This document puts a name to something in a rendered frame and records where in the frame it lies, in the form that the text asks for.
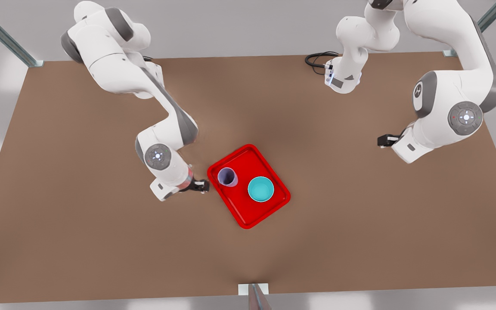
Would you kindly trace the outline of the teal bowl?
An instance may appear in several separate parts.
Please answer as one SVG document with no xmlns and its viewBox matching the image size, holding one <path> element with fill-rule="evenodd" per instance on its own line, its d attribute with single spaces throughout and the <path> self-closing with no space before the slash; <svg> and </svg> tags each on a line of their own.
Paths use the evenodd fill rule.
<svg viewBox="0 0 496 310">
<path fill-rule="evenodd" d="M 264 176 L 253 178 L 248 183 L 248 195 L 255 202 L 267 202 L 274 194 L 274 184 Z"/>
</svg>

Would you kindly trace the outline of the silver frame post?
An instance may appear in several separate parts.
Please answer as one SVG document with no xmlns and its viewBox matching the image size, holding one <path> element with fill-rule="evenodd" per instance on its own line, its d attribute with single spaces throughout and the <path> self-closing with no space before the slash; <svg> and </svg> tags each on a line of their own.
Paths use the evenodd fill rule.
<svg viewBox="0 0 496 310">
<path fill-rule="evenodd" d="M 248 310 L 272 310 L 267 300 L 269 284 L 238 284 L 238 295 L 248 297 Z"/>
<path fill-rule="evenodd" d="M 43 67 L 44 61 L 35 59 L 28 53 L 6 30 L 0 26 L 0 43 L 12 52 L 22 63 L 29 68 Z"/>
<path fill-rule="evenodd" d="M 484 33 L 496 21 L 496 0 L 457 0 Z"/>
</svg>

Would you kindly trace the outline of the purple cup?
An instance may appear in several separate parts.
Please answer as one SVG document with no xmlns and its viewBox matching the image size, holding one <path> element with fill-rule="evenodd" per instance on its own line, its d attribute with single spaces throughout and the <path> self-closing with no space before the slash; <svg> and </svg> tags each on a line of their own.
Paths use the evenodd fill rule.
<svg viewBox="0 0 496 310">
<path fill-rule="evenodd" d="M 218 172 L 218 182 L 220 185 L 231 188 L 238 184 L 238 176 L 230 167 L 223 167 Z"/>
</svg>

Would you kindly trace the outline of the red rectangular tray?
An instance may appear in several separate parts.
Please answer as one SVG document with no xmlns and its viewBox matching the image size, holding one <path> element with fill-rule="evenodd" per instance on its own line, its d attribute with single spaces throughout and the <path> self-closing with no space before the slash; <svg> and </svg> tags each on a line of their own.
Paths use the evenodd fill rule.
<svg viewBox="0 0 496 310">
<path fill-rule="evenodd" d="M 238 176 L 238 184 L 226 187 L 218 182 L 218 172 L 230 167 Z M 271 165 L 256 146 L 246 144 L 223 159 L 211 165 L 207 175 L 215 190 L 226 204 L 237 224 L 250 229 L 286 205 L 291 193 L 272 169 Z M 256 202 L 248 195 L 248 183 L 256 177 L 264 176 L 274 184 L 274 194 L 266 202 Z"/>
</svg>

